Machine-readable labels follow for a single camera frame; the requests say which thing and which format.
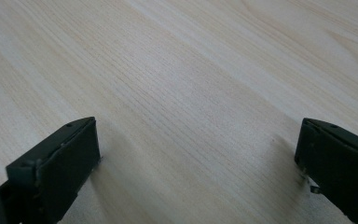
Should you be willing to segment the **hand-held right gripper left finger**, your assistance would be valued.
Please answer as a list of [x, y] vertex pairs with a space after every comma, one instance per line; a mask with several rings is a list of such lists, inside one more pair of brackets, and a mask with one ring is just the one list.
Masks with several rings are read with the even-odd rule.
[[6, 167], [0, 187], [9, 224], [56, 224], [101, 159], [96, 119], [63, 125]]

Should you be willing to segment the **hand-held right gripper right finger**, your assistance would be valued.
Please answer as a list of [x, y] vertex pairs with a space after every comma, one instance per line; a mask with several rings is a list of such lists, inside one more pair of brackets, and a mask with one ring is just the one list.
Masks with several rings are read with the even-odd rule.
[[322, 194], [358, 224], [358, 135], [335, 124], [304, 118], [295, 162]]

